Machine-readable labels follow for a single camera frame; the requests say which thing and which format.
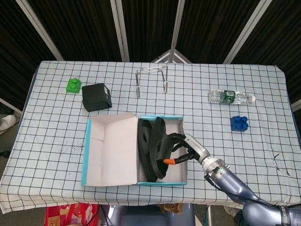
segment plastic water bottle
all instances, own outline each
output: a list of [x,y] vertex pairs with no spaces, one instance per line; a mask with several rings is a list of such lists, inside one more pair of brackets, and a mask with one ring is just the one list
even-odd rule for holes
[[212,89],[208,92],[208,102],[216,104],[240,105],[246,102],[254,103],[255,100],[255,96],[250,96],[239,91]]

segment table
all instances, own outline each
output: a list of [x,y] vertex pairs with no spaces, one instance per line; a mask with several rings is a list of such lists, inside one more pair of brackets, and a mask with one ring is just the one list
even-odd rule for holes
[[[81,172],[86,122],[97,114],[184,115],[185,131],[261,198],[276,204],[301,201],[301,150],[285,75],[275,66],[168,64],[168,93],[157,74],[135,73],[153,63],[43,61],[34,75],[17,138],[0,182],[3,213],[72,202],[146,205],[189,202],[236,206],[204,180],[200,164],[188,162],[182,187],[83,187]],[[87,112],[79,94],[66,93],[68,79],[82,86],[104,82],[113,107]],[[209,89],[255,94],[248,105],[210,104]],[[249,118],[246,132],[231,132],[230,118]]]

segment green bottle label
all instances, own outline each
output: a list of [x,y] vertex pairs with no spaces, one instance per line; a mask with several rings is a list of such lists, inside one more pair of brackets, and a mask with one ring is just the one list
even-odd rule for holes
[[225,104],[232,104],[235,99],[235,91],[229,91],[225,90],[224,91],[224,99],[222,100],[222,103]]

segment black cube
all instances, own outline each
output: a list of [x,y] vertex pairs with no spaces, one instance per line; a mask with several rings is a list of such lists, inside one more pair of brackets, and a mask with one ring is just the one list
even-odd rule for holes
[[83,104],[88,112],[112,107],[109,89],[103,83],[83,86]]

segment floor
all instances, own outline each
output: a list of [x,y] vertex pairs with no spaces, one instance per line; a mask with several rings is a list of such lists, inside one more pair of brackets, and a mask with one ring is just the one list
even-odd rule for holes
[[[0,135],[0,152],[10,151],[14,145],[17,126],[15,125],[6,133]],[[0,177],[3,174],[8,158],[0,157]],[[212,226],[234,226],[233,217],[227,214],[222,206],[212,206]],[[206,212],[205,205],[195,205],[195,215],[203,225],[203,216]],[[14,211],[2,215],[0,211],[0,226],[42,226],[44,224],[45,208]]]

